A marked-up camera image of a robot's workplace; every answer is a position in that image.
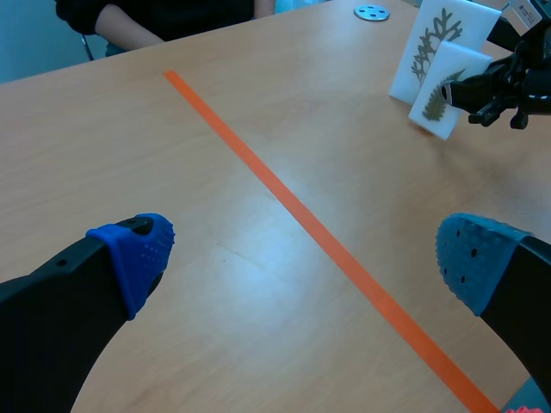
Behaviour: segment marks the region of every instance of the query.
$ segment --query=fern image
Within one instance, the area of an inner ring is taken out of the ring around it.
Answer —
[[[451,82],[452,80],[459,79],[459,76],[461,76],[464,71],[465,69],[463,69],[462,71],[457,71],[453,75],[449,75],[444,80],[442,80],[434,88],[434,90],[432,90],[432,93],[430,93],[429,101],[425,105],[423,111],[423,116],[427,120],[440,121],[440,119],[444,116],[444,112],[446,111],[446,101],[444,101],[440,89],[446,82]]]
[[[461,20],[458,20],[451,26],[450,19],[453,13],[448,13],[445,8],[442,8],[442,16],[435,17],[433,20],[434,31],[429,28],[424,30],[424,35],[420,36],[421,44],[418,45],[418,54],[413,57],[412,72],[417,77],[420,84],[423,84],[424,78],[430,68],[430,62],[436,54],[440,42],[447,40],[453,41],[461,37]]]

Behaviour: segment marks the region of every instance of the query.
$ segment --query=blue rubber fingertip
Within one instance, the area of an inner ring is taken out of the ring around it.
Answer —
[[[493,219],[457,213],[436,234],[436,258],[449,289],[475,316],[488,306],[515,248],[529,232]]]
[[[98,238],[108,246],[130,320],[144,306],[158,275],[166,270],[175,235],[172,224],[162,215],[142,213],[136,216],[153,219],[149,234],[135,234],[115,224],[86,232],[87,237]]]

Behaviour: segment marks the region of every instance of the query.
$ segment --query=wooden table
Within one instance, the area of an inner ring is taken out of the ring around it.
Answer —
[[[387,97],[417,11],[340,0],[0,87],[0,280],[144,211],[176,246],[74,411],[459,412],[422,362],[164,78],[177,71],[499,407],[526,380],[444,285],[456,211],[551,237],[544,118],[448,142]],[[497,48],[488,52],[500,53]]]

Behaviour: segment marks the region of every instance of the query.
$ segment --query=orange tape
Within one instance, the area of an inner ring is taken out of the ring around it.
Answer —
[[[294,216],[325,253],[343,270],[377,311],[398,331],[445,385],[475,413],[496,413],[498,408],[418,326],[387,291],[318,221],[247,144],[174,71],[164,74],[197,113],[241,158],[269,191]]]

